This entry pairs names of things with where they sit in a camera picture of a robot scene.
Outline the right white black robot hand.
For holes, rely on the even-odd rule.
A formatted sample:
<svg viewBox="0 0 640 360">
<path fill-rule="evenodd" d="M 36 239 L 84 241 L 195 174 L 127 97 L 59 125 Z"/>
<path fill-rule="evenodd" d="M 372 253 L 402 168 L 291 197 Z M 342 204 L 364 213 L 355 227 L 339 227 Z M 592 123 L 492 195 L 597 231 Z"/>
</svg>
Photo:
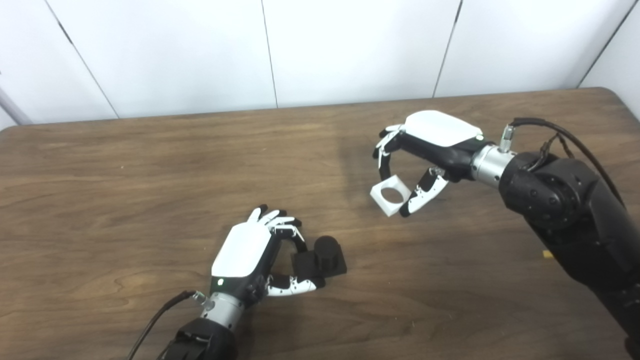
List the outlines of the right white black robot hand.
<svg viewBox="0 0 640 360">
<path fill-rule="evenodd" d="M 473 157 L 490 144 L 480 128 L 434 110 L 414 112 L 379 136 L 372 156 L 381 182 L 371 188 L 370 195 L 388 217 L 408 217 L 436 198 L 448 183 L 472 180 Z M 412 190 L 391 174 L 391 153 L 399 150 L 432 163 Z"/>
</svg>

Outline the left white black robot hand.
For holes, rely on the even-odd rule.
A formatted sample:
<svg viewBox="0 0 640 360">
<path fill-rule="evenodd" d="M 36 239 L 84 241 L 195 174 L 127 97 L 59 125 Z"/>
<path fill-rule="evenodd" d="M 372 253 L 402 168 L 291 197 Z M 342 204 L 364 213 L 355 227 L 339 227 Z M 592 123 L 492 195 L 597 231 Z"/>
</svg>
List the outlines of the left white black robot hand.
<svg viewBox="0 0 640 360">
<path fill-rule="evenodd" d="M 263 203 L 246 221 L 235 224 L 227 234 L 211 266 L 210 293 L 226 294 L 246 309 L 265 297 L 296 296 L 326 286 L 323 278 L 272 272 L 284 240 L 290 240 L 301 254 L 308 250 L 299 228 L 302 222 L 286 210 L 268 210 Z"/>
</svg>

